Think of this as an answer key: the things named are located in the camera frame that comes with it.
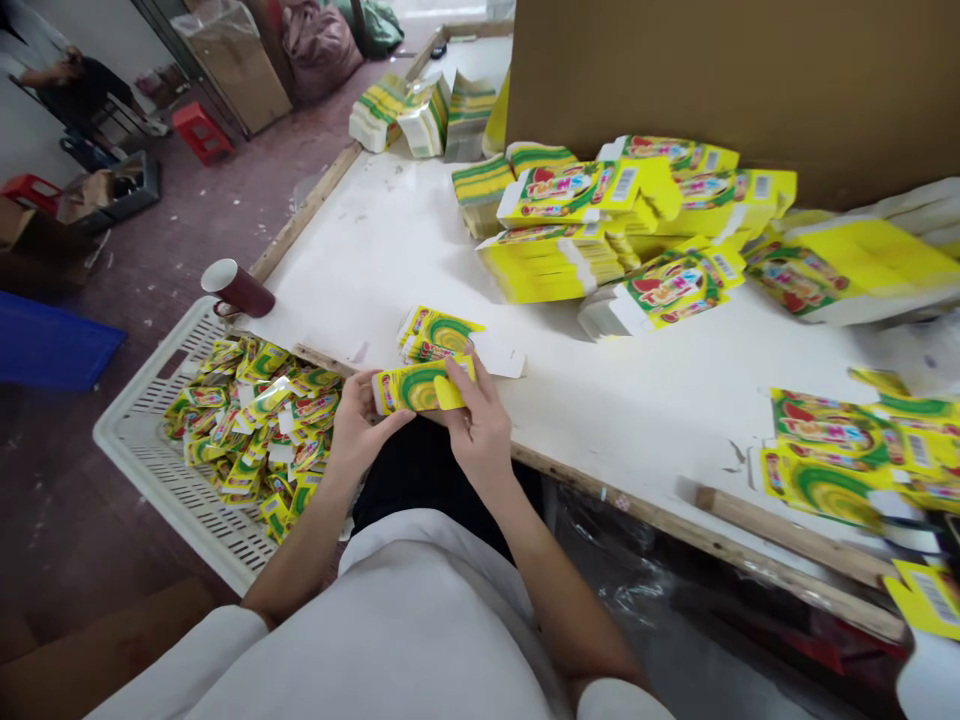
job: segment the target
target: hand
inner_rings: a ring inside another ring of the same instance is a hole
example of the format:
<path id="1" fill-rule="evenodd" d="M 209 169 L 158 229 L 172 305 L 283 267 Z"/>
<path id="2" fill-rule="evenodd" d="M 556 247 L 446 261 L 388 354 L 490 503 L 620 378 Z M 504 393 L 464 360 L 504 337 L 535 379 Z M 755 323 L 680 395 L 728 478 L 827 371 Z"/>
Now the hand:
<path id="1" fill-rule="evenodd" d="M 343 385 L 340 405 L 333 418 L 333 447 L 327 461 L 327 477 L 343 475 L 351 482 L 358 482 L 390 436 L 417 416 L 412 410 L 398 410 L 377 425 L 367 419 L 376 414 L 371 381 L 378 372 L 359 372 Z"/>
<path id="2" fill-rule="evenodd" d="M 493 378 L 473 356 L 477 382 L 451 358 L 447 358 L 447 375 L 459 388 L 466 408 L 447 410 L 444 420 L 450 430 L 453 456 L 463 469 L 480 499 L 504 482 L 516 482 L 510 462 L 510 430 L 507 415 Z"/>
<path id="3" fill-rule="evenodd" d="M 50 68 L 49 74 L 55 82 L 66 82 L 67 80 L 73 80 L 83 75 L 83 68 L 82 66 L 69 63 L 66 60 L 59 60 Z"/>

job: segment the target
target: flattened cardboard box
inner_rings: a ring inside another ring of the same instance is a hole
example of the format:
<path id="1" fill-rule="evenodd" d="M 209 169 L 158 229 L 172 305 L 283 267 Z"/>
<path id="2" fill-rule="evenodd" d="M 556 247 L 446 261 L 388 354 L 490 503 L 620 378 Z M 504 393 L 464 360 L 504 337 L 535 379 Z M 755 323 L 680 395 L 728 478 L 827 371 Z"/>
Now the flattened cardboard box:
<path id="1" fill-rule="evenodd" d="M 293 105 L 260 39 L 221 27 L 228 20 L 229 15 L 224 23 L 217 23 L 185 42 L 240 122 L 251 133 L 257 133 L 289 114 Z"/>
<path id="2" fill-rule="evenodd" d="M 960 175 L 957 27 L 956 0 L 523 0 L 507 142 L 690 138 L 849 210 Z"/>

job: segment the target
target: plastic basket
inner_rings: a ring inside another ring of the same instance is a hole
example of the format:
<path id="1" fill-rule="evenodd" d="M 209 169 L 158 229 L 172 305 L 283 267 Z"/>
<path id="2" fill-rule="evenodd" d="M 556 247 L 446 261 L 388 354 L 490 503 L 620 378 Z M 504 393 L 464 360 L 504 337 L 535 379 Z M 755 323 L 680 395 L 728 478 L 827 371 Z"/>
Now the plastic basket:
<path id="1" fill-rule="evenodd" d="M 190 380 L 181 369 L 206 357 L 213 341 L 225 334 L 213 313 L 215 301 L 201 298 L 194 303 L 97 421 L 93 439 L 171 527 L 242 596 L 276 544 L 256 523 L 255 509 L 238 510 L 220 502 L 204 475 L 184 465 L 182 445 L 161 431 L 164 411 Z M 173 374 L 160 377 L 171 361 L 177 363 Z"/>

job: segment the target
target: white sleeve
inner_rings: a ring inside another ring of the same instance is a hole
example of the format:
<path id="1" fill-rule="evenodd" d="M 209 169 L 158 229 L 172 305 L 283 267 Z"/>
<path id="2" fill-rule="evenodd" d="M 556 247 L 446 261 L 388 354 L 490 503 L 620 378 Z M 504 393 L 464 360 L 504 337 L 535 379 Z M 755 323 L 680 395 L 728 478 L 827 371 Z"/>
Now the white sleeve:
<path id="1" fill-rule="evenodd" d="M 48 23 L 43 15 L 38 13 L 33 8 L 24 7 L 23 11 L 30 13 L 33 16 L 34 26 L 46 36 L 51 45 L 60 48 L 60 50 L 66 50 L 68 47 L 70 47 L 71 42 L 63 36 L 63 33 Z"/>
<path id="2" fill-rule="evenodd" d="M 600 678 L 587 685 L 577 704 L 577 720 L 674 720 L 673 715 L 646 690 L 616 678 Z"/>
<path id="3" fill-rule="evenodd" d="M 247 650 L 269 634 L 252 610 L 217 608 L 86 720 L 170 720 L 186 715 Z"/>
<path id="4" fill-rule="evenodd" d="M 5 33 L 0 30 L 0 80 L 6 82 L 6 77 L 3 75 L 13 75 L 17 80 L 19 80 L 23 74 L 27 71 L 27 66 L 24 65 L 20 60 L 18 60 L 14 54 L 13 50 L 15 49 L 13 44 L 19 43 L 14 39 L 9 33 Z"/>

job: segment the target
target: sack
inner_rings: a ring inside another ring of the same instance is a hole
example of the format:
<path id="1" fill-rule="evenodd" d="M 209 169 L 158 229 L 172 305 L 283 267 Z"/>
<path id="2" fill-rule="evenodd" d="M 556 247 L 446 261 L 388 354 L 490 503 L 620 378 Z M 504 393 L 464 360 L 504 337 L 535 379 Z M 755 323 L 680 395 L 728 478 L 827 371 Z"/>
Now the sack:
<path id="1" fill-rule="evenodd" d="M 357 35 L 357 23 L 353 17 L 353 4 L 350 0 L 319 0 L 322 6 L 333 6 L 343 15 L 353 31 L 353 39 L 364 57 L 382 60 L 390 57 L 393 49 L 403 41 L 403 30 L 397 14 L 389 5 L 377 0 L 360 0 L 363 10 L 363 23 L 367 28 L 366 47 Z"/>
<path id="2" fill-rule="evenodd" d="M 322 100 L 363 64 L 350 26 L 333 7 L 315 0 L 283 9 L 283 49 L 290 58 L 297 101 Z"/>

